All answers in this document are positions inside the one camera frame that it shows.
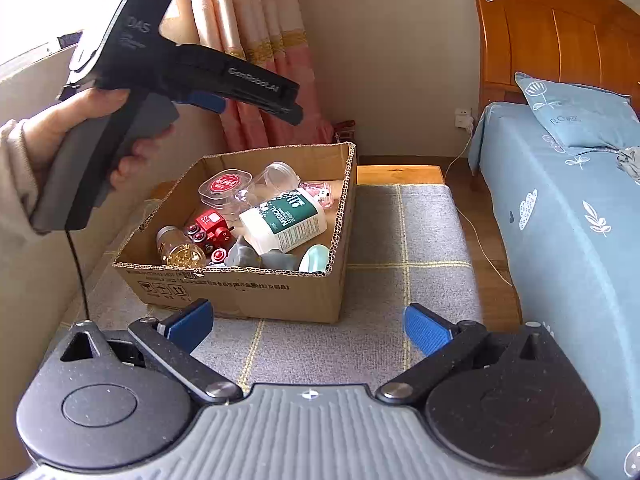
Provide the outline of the person's left hand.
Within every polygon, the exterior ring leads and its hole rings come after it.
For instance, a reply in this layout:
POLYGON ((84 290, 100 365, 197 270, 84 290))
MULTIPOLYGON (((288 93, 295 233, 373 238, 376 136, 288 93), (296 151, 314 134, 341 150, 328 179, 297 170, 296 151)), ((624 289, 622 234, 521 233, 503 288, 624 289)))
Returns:
MULTIPOLYGON (((24 122, 25 148, 38 188, 43 188, 54 156, 71 128, 91 118, 111 115, 127 101, 127 89, 101 90, 91 88, 81 91, 64 102, 51 106, 24 122)), ((170 125, 152 139, 137 140, 131 154, 123 157, 110 175, 111 187, 122 188, 137 172, 143 169, 160 149, 160 142, 175 131, 170 125)))

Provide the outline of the beige sleeve forearm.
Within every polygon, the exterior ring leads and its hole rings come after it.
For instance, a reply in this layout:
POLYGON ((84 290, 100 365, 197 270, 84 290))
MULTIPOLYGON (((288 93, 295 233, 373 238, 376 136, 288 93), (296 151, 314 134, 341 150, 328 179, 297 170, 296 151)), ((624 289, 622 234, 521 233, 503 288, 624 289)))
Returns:
POLYGON ((4 266, 28 244, 39 240, 29 217, 39 190, 27 156, 23 122, 9 120, 1 127, 0 249, 4 266))

